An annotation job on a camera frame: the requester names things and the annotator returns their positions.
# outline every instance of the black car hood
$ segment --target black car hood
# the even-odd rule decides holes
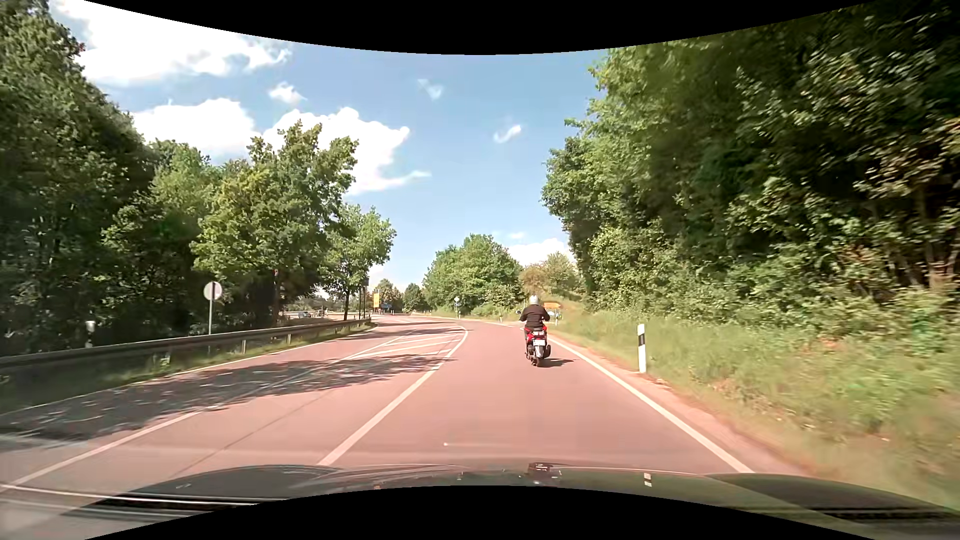
[[[257,503],[399,487],[527,486],[598,490],[770,515],[872,538],[903,533],[955,537],[960,513],[871,488],[784,475],[691,475],[533,462],[526,467],[398,464],[348,469],[303,465],[238,467],[74,501],[72,514],[165,521]]]

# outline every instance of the grass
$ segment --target grass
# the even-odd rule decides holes
[[[960,508],[960,338],[918,357],[909,343],[563,304],[552,332],[634,370],[645,324],[651,377],[812,474]]]
[[[119,358],[94,363],[84,362],[57,365],[53,368],[47,366],[21,370],[13,372],[10,378],[0,386],[3,389],[0,392],[0,413],[175,375],[191,369],[320,343],[375,326],[374,323],[368,323],[352,329],[323,330],[313,336],[294,337],[289,344],[284,337],[262,345],[252,345],[248,341],[245,353],[233,350],[209,353],[207,347],[202,346],[186,351],[176,351],[169,360],[144,357]]]

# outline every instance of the foliage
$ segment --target foliage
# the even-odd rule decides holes
[[[483,304],[493,287],[497,298],[513,295],[519,299],[520,265],[502,245],[488,234],[471,234],[463,245],[450,245],[437,252],[423,278],[424,296],[432,307],[452,307],[453,299],[460,297],[461,309],[470,312]]]
[[[393,311],[403,311],[403,294],[394,286],[390,280],[384,278],[376,285],[380,292],[380,302],[389,304]]]
[[[611,50],[542,192],[590,302],[936,341],[960,254],[958,23],[881,0]]]
[[[426,311],[430,309],[430,305],[426,302],[426,297],[423,296],[423,290],[416,283],[410,283],[407,285],[407,288],[403,291],[403,310],[406,312],[411,311]]]
[[[281,303],[331,283],[336,257],[373,253],[340,280],[351,285],[386,260],[392,230],[377,236],[378,216],[342,201],[355,141],[321,149],[322,127],[298,124],[281,148],[254,138],[223,165],[145,144],[84,78],[83,50],[45,1],[0,4],[0,356],[82,347],[87,320],[95,344],[206,331],[212,279],[225,286],[216,331],[269,326]],[[344,212],[373,238],[363,248],[343,249]]]
[[[372,266],[390,258],[396,230],[376,209],[361,213],[359,205],[344,206],[336,230],[329,238],[320,281],[331,295],[348,299],[351,292],[360,289]]]

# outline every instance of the cloud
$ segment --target cloud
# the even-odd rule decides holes
[[[84,0],[54,0],[54,10],[84,24],[80,54],[87,79],[112,86],[155,83],[175,75],[225,77],[276,65],[290,56],[282,41],[126,12]]]
[[[270,94],[270,97],[287,105],[296,105],[300,101],[306,99],[286,82],[274,86],[268,93]]]
[[[513,128],[510,128],[509,130],[507,130],[506,133],[500,133],[500,132],[498,132],[498,133],[493,134],[493,141],[502,144],[502,143],[507,142],[508,140],[514,138],[514,137],[517,136],[517,135],[520,135],[520,125],[519,125],[519,124],[516,124],[515,126],[513,126]]]
[[[322,148],[329,146],[330,141],[349,136],[358,141],[354,156],[357,164],[352,174],[357,181],[349,190],[349,194],[359,194],[365,191],[382,191],[391,187],[408,184],[418,178],[427,178],[429,172],[415,170],[398,177],[384,176],[382,169],[394,162],[394,152],[410,135],[410,128],[406,126],[391,129],[380,122],[365,122],[360,119],[360,113],[349,107],[344,107],[335,114],[317,116],[311,112],[291,110],[284,114],[273,126],[263,134],[263,138],[278,148],[283,139],[276,133],[277,130],[293,126],[297,120],[302,120],[303,128],[309,129],[318,122],[324,125],[318,143]]]
[[[426,90],[427,95],[430,96],[432,101],[437,101],[440,99],[440,96],[444,95],[444,87],[441,85],[431,85],[430,81],[426,79],[417,79],[417,83],[421,88]]]
[[[243,156],[253,136],[253,118],[240,102],[208,99],[195,106],[161,105],[135,112],[133,125],[148,141],[175,139],[196,146],[212,158]]]
[[[263,134],[254,129],[253,118],[240,103],[228,98],[209,99],[195,106],[168,103],[133,114],[134,126],[147,140],[171,138],[186,142],[214,159],[246,156],[251,137],[258,135],[272,144],[275,150],[279,149],[283,138],[277,130],[293,126],[298,119],[303,122],[304,129],[312,128],[318,122],[324,125],[318,137],[321,148],[329,147],[331,140],[341,136],[358,141],[354,153],[357,163],[351,171],[356,182],[348,194],[382,191],[430,177],[429,172],[422,170],[386,176],[383,169],[393,164],[394,152],[410,135],[410,129],[391,129],[380,122],[361,120],[360,113],[351,108],[319,116],[291,110]]]
[[[523,266],[533,264],[535,262],[543,262],[546,260],[546,256],[557,252],[566,255],[570,261],[574,261],[573,254],[570,253],[570,249],[564,242],[561,242],[557,238],[548,238],[543,240],[543,242],[534,244],[517,244],[508,247],[507,251],[510,252],[510,255],[513,256],[513,258],[515,258],[516,261]]]

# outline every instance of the red scooter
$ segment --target red scooter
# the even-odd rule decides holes
[[[526,334],[527,359],[530,363],[540,367],[543,361],[550,357],[550,345],[546,342],[546,323],[543,323],[541,329],[528,329],[523,327]]]

